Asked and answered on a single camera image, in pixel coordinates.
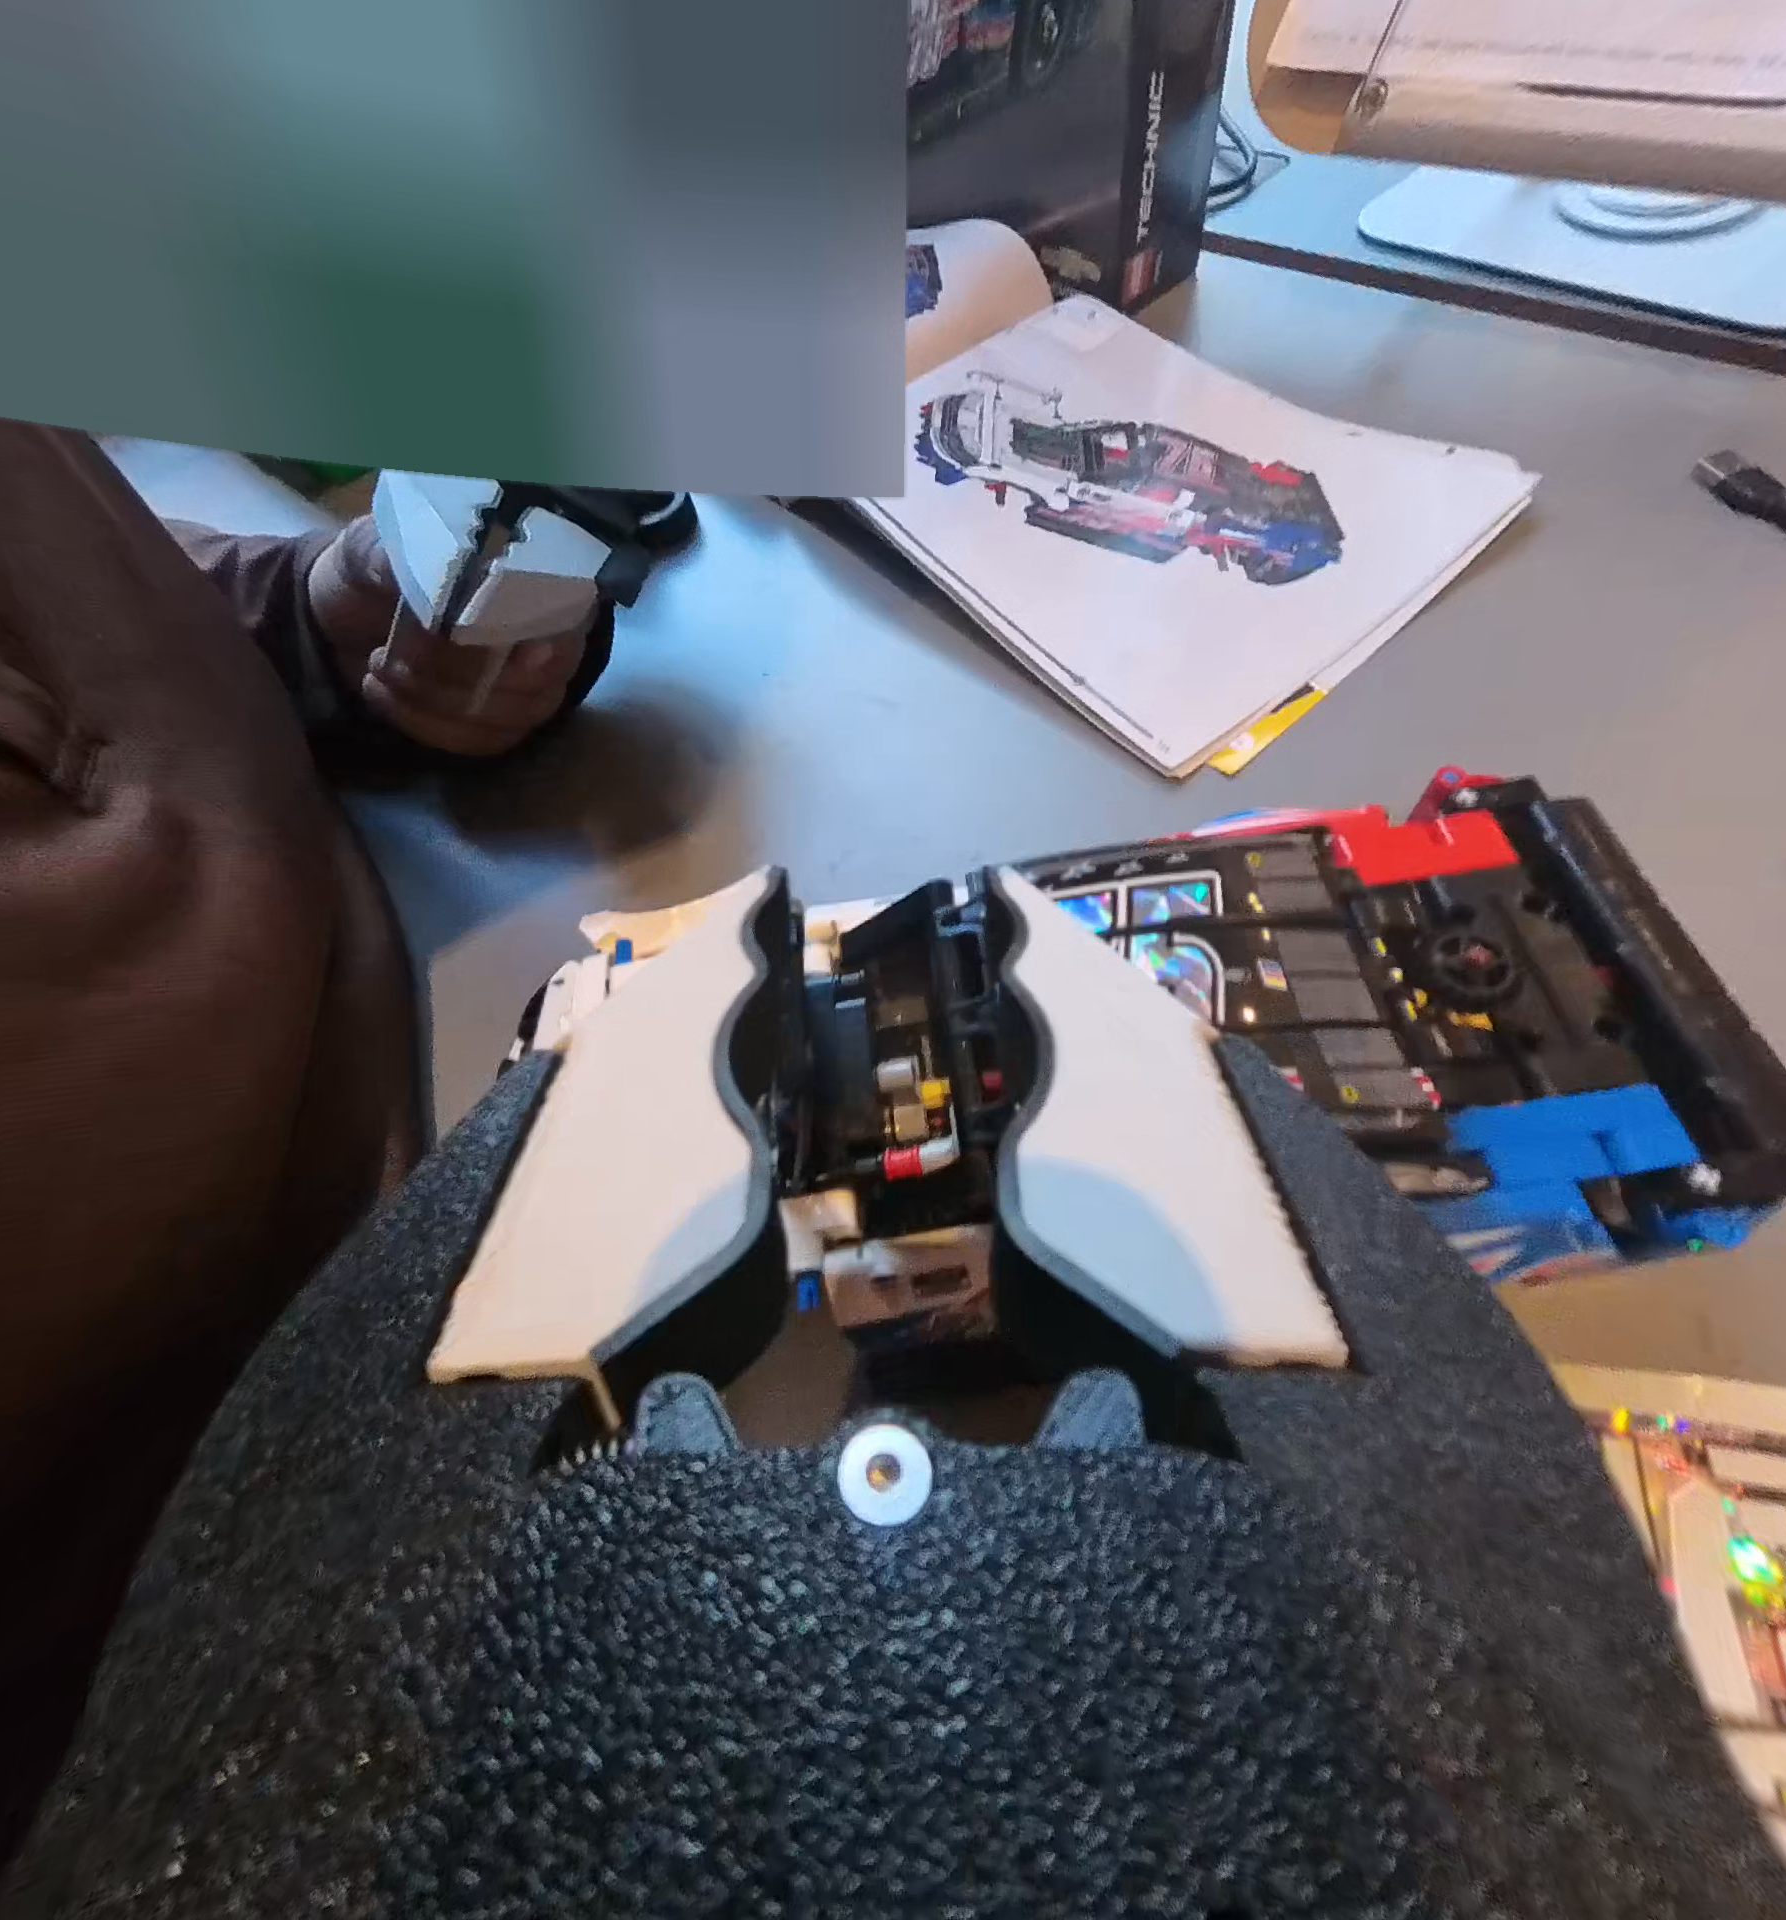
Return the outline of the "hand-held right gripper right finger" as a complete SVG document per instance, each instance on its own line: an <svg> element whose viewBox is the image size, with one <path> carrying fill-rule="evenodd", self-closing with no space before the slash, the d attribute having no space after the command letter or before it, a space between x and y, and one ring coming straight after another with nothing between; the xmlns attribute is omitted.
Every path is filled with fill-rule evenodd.
<svg viewBox="0 0 1786 1920"><path fill-rule="evenodd" d="M1015 868L981 873L1010 1110L991 1314L1041 1379L1116 1369L1167 1436L1206 1377L1352 1369L1212 1021Z"/></svg>

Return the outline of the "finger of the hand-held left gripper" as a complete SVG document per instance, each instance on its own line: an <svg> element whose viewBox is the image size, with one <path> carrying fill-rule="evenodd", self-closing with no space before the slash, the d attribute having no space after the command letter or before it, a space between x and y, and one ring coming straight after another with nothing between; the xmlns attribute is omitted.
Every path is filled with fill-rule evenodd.
<svg viewBox="0 0 1786 1920"><path fill-rule="evenodd" d="M377 472L374 530L404 612L429 636L504 636L494 522L504 483L457 472Z"/></svg>
<svg viewBox="0 0 1786 1920"><path fill-rule="evenodd" d="M452 620L449 638L507 650L581 636L601 607L613 544L565 515L523 515Z"/></svg>

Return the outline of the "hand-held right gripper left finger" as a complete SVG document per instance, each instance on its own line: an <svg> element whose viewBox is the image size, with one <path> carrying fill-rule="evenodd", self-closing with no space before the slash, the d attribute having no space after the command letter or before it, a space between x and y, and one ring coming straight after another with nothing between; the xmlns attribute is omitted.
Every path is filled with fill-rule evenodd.
<svg viewBox="0 0 1786 1920"><path fill-rule="evenodd" d="M539 1100L449 1290L428 1379L572 1384L603 1429L667 1372L729 1387L787 1321L778 1101L800 1060L784 868L735 942L596 950L545 984Z"/></svg>

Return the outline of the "toy brick race car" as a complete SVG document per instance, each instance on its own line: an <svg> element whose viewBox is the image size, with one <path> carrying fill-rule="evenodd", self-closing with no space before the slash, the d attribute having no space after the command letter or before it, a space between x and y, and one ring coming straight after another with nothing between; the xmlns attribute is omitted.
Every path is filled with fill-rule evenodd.
<svg viewBox="0 0 1786 1920"><path fill-rule="evenodd" d="M1734 1248L1786 1204L1786 1068L1589 799L1447 768L1400 820L1258 810L1015 869L1489 1281ZM857 1343L984 1330L1010 1100L981 873L796 901L796 930L788 1284Z"/></svg>

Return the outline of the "person's left forearm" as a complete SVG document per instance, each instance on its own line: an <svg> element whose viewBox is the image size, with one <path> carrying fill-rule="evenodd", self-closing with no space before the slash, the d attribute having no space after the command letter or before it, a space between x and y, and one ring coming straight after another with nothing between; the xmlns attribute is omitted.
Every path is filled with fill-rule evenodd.
<svg viewBox="0 0 1786 1920"><path fill-rule="evenodd" d="M383 724L367 683L401 592L374 515L297 535L230 534L191 520L162 524L280 672L313 747L336 759L381 747Z"/></svg>

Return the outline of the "grey desk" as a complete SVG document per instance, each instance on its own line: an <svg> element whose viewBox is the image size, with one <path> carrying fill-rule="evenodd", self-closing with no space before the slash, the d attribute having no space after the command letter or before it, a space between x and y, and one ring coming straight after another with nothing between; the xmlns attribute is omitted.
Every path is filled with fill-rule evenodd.
<svg viewBox="0 0 1786 1920"><path fill-rule="evenodd" d="M1444 762L1593 798L1786 1060L1786 535L1693 480L1724 450L1786 480L1786 377L1222 253L1145 324L1329 417L1508 451L1531 509L1239 779L1171 782L854 515L704 496L568 734L349 792L428 989L438 1129L591 907L759 860L823 901L1232 810L1403 812ZM1503 1298L1552 1359L1786 1387L1786 1208L1734 1252Z"/></svg>

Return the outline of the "person's left hand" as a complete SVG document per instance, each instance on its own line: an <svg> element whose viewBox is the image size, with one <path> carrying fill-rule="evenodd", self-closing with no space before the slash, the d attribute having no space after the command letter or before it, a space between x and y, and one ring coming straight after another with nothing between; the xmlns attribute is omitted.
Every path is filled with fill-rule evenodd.
<svg viewBox="0 0 1786 1920"><path fill-rule="evenodd" d="M499 757L558 718L596 647L601 598L512 653L441 638L401 608L372 515L349 520L309 573L312 614L345 688L393 731L452 757Z"/></svg>

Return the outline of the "curled white booklet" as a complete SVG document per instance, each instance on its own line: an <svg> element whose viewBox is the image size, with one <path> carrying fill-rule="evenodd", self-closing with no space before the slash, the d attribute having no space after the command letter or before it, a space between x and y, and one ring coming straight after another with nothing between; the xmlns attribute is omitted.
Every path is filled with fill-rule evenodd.
<svg viewBox="0 0 1786 1920"><path fill-rule="evenodd" d="M906 231L906 382L1052 303L1038 254L999 221Z"/></svg>

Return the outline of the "yellow booklet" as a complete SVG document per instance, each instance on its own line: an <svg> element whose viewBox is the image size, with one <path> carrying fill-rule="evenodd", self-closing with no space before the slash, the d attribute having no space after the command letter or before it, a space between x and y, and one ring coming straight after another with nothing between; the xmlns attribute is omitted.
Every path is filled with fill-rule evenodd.
<svg viewBox="0 0 1786 1920"><path fill-rule="evenodd" d="M1241 772L1261 757L1274 743L1280 743L1305 714L1312 714L1325 698L1322 683L1305 683L1297 694L1284 696L1276 707L1265 707L1245 724L1219 743L1206 754L1203 765L1222 776L1241 776Z"/></svg>

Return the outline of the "white instruction booklet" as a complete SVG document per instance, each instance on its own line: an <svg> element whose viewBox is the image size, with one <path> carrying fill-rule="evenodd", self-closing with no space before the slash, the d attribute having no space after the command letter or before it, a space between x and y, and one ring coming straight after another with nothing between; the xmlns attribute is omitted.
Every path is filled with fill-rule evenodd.
<svg viewBox="0 0 1786 1920"><path fill-rule="evenodd" d="M1383 647L1528 506L1508 451L1336 421L1094 299L922 351L851 509L1163 776Z"/></svg>

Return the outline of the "black toy set box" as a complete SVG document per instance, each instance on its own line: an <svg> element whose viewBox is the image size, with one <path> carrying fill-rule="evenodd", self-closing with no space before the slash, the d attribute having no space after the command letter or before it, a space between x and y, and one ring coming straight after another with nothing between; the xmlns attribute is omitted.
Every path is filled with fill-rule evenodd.
<svg viewBox="0 0 1786 1920"><path fill-rule="evenodd" d="M909 3L909 230L991 221L1122 314L1196 274L1236 3Z"/></svg>

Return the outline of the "holographic sticker sheet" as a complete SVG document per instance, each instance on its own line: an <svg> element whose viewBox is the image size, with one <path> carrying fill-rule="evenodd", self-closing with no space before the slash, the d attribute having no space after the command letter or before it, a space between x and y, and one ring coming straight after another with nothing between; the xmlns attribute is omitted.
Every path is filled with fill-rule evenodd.
<svg viewBox="0 0 1786 1920"><path fill-rule="evenodd" d="M1786 1858L1786 1387L1561 1364L1703 1703Z"/></svg>

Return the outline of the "white monitor stand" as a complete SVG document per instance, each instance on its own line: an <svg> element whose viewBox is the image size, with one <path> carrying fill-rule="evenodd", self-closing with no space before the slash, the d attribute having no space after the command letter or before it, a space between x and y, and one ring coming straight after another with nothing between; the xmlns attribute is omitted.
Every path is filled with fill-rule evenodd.
<svg viewBox="0 0 1786 1920"><path fill-rule="evenodd" d="M1361 267L1786 344L1786 3L1252 3Z"/></svg>

